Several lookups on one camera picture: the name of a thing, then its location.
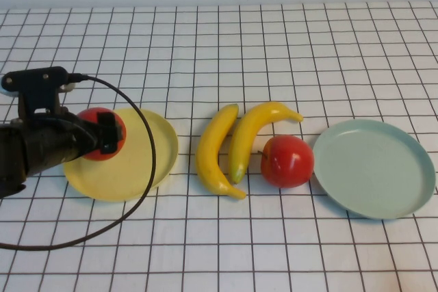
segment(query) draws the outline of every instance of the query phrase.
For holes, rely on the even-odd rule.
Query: black cable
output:
[[[127,219],[132,213],[137,210],[137,208],[143,203],[144,199],[146,198],[147,194],[151,190],[153,179],[155,176],[155,168],[157,166],[157,153],[155,152],[155,142],[153,140],[152,136],[152,130],[144,117],[142,111],[138,108],[138,106],[121,90],[119,90],[117,87],[114,87],[112,84],[101,80],[96,77],[91,77],[89,75],[81,75],[79,73],[70,74],[69,78],[71,82],[80,82],[85,80],[92,80],[97,83],[101,83],[103,85],[106,85],[108,88],[115,91],[117,94],[121,95],[137,112],[137,114],[142,119],[144,126],[146,127],[146,130],[148,131],[149,139],[151,141],[151,149],[152,149],[152,169],[151,169],[151,177],[149,179],[148,185],[146,186],[146,189],[144,190],[143,195],[140,197],[140,199],[137,201],[137,203],[134,204],[132,208],[128,212],[126,212],[122,217],[117,219],[115,222],[112,222],[108,226],[99,229],[98,231],[86,235],[84,237],[81,237],[80,239],[75,239],[73,241],[61,243],[61,244],[55,244],[55,245],[15,245],[15,244],[7,244],[7,243],[0,243],[0,249],[6,249],[6,250],[16,250],[16,251],[52,251],[52,250],[58,250],[62,248],[67,248],[69,246],[73,246],[85,241],[88,241],[89,239],[92,239],[93,237],[99,236],[100,234],[103,234],[104,232],[109,231],[111,228],[119,225],[121,222],[123,222],[125,219]]]

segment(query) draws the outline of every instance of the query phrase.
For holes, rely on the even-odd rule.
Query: light blue plate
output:
[[[319,136],[313,152],[315,175],[327,194],[368,218],[404,217],[425,205],[435,189],[427,152],[390,124],[341,122]]]

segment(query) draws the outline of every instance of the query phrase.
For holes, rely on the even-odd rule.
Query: toy banana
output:
[[[195,162],[196,171],[202,184],[211,193],[243,199],[246,197],[246,193],[232,186],[218,165],[220,145],[233,126],[238,112],[239,106],[231,104],[223,107],[214,116],[201,136],[195,154]]]
[[[229,176],[239,183],[246,173],[255,136],[271,122],[292,119],[301,122],[302,115],[278,102],[267,102],[252,108],[236,126],[229,150]]]

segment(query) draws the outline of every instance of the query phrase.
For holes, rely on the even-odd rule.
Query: red object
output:
[[[118,152],[120,152],[123,145],[125,144],[125,140],[126,140],[125,123],[123,123],[122,118],[120,116],[118,116],[117,113],[111,111],[110,109],[106,109],[104,107],[93,107],[91,109],[86,109],[86,110],[82,111],[77,116],[79,116],[81,119],[84,119],[87,121],[97,122],[97,114],[101,113],[101,112],[112,112],[115,115],[116,121],[119,123],[120,126],[122,126],[123,139],[117,143],[117,151],[116,152],[111,153],[111,154],[102,154],[101,150],[93,150],[92,152],[85,154],[83,156],[85,159],[88,159],[88,160],[104,161],[104,160],[111,159],[114,155],[116,155]]]
[[[274,186],[297,187],[310,179],[314,162],[312,149],[300,138],[276,136],[263,149],[261,173]]]

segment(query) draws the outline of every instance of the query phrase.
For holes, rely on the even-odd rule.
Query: plastic plate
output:
[[[151,143],[143,121],[133,109],[115,111],[125,123],[127,136],[120,152],[106,161],[78,158],[64,164],[68,182],[79,192],[97,200],[126,201],[139,198],[151,176]],[[178,155],[178,137],[170,123],[142,109],[155,140],[157,169],[153,188],[169,174]]]
[[[315,175],[327,194],[364,217],[404,217],[434,193],[435,169],[428,153],[390,124],[341,122],[319,136],[313,152]]]

